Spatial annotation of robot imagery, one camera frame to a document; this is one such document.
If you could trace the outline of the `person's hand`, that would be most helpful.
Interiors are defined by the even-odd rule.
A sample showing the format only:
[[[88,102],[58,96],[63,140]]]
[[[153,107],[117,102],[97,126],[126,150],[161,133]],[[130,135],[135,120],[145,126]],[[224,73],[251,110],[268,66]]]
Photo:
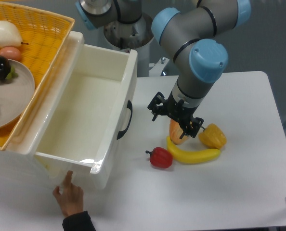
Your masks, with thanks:
[[[73,171],[67,172],[62,183],[62,192],[59,186],[56,186],[52,192],[65,218],[83,212],[84,192],[81,187],[72,183],[72,175]]]

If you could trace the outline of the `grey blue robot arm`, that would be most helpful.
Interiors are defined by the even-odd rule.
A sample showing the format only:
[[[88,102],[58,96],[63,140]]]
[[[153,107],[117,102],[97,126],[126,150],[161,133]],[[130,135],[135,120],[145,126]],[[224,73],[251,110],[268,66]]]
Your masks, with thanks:
[[[181,13],[165,8],[154,18],[142,11],[139,0],[78,0],[85,26],[102,27],[116,50],[137,50],[152,40],[166,51],[180,75],[169,95],[157,93],[148,105],[153,116],[178,122],[182,136],[195,137],[203,119],[193,114],[228,63],[226,49],[214,38],[245,23],[251,15],[248,0],[199,0]]]

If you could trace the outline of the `black sleeved forearm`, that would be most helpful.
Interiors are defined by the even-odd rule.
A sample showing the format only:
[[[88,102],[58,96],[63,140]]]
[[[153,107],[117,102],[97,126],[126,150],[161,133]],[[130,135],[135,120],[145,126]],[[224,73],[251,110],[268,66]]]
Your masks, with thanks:
[[[64,218],[64,231],[96,231],[88,211],[76,213]]]

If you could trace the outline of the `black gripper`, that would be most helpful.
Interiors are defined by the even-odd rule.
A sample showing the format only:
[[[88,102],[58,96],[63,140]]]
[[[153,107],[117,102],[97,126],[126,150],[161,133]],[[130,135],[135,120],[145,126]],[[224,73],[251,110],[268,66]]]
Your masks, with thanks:
[[[184,103],[184,100],[180,100],[180,102],[176,101],[172,93],[170,93],[166,100],[165,96],[161,92],[158,92],[147,108],[153,115],[153,121],[155,121],[158,116],[168,116],[178,122],[182,129],[182,134],[179,139],[183,139],[184,136],[195,138],[202,128],[204,119],[193,117],[197,107],[188,108],[184,106]]]

